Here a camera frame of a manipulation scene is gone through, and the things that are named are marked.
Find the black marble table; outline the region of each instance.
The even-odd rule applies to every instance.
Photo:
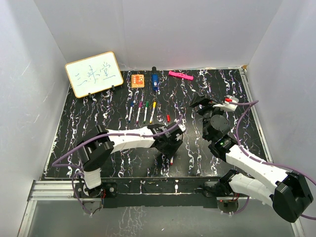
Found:
[[[149,125],[152,104],[157,107],[154,123],[166,124],[166,115],[171,120],[184,116],[187,131],[183,144],[170,160],[162,156],[156,149],[130,149],[116,152],[106,160],[102,167],[101,177],[219,177],[232,168],[231,165],[215,158],[208,149],[208,142],[202,139],[202,117],[189,107],[193,94],[197,91],[208,94],[214,100],[222,100],[225,95],[233,95],[240,102],[247,102],[246,92],[238,69],[223,70],[182,70],[182,73],[194,76],[193,81],[168,76],[168,71],[159,71],[159,91],[152,90],[151,71],[121,72],[124,84],[116,87],[115,92],[108,90],[92,95],[92,98],[75,97],[70,88],[60,124],[54,141],[53,151],[49,158],[47,170],[42,179],[69,179],[73,168],[54,168],[51,164],[61,155],[76,146],[77,142],[94,126],[103,124],[108,129],[126,130]],[[132,74],[145,76],[145,88],[132,89]],[[128,113],[132,101],[136,101],[131,123]],[[147,123],[136,123],[137,108],[140,101],[149,101]],[[235,112],[227,113],[231,127],[244,111],[238,107]],[[144,107],[140,120],[143,120]],[[252,113],[248,113],[240,125],[241,143],[252,153],[265,158],[264,149]],[[78,154],[74,153],[63,163],[80,165]]]

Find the white wall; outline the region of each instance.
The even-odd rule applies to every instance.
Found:
[[[0,0],[1,236],[16,236],[57,128],[65,59],[32,0]]]
[[[316,2],[284,1],[247,74],[273,160],[316,179],[315,42]],[[310,187],[316,198],[316,188]],[[315,201],[304,214],[316,216]],[[315,221],[301,221],[306,236],[315,236]]]
[[[35,0],[67,62],[124,69],[248,64],[281,0]]]

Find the whiteboard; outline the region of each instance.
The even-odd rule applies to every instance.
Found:
[[[65,69],[77,98],[123,84],[113,52],[67,63]]]

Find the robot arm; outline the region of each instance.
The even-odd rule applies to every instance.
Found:
[[[110,133],[110,134],[141,134],[143,136],[133,135],[109,135],[97,140],[94,140],[78,150],[80,161],[82,162],[84,172],[84,182],[86,187],[91,190],[101,185],[100,170],[107,158],[117,151],[122,151],[131,148],[157,148],[166,157],[171,157],[182,144],[182,134],[185,132],[185,126],[178,124],[171,129],[175,122],[168,126],[161,124],[152,124],[140,129],[114,131],[106,130],[102,126],[96,126],[93,130],[87,133],[81,144],[89,139]],[[163,135],[156,135],[171,129]]]
[[[205,183],[204,186],[216,196],[227,196],[232,192],[251,196],[271,206],[284,220],[295,222],[314,200],[305,177],[262,164],[264,160],[250,152],[245,155],[241,151],[237,141],[227,134],[230,128],[227,119],[222,116],[223,112],[236,109],[236,105],[229,104],[231,101],[237,103],[238,99],[226,96],[221,104],[196,94],[190,107],[204,106],[197,113],[203,116],[203,138],[211,141],[208,146],[211,152],[217,158],[241,168],[253,178],[230,170],[210,189],[210,184]]]

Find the small orange box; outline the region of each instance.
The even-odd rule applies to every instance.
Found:
[[[131,85],[132,85],[132,88],[144,88],[145,87],[144,75],[132,75]]]

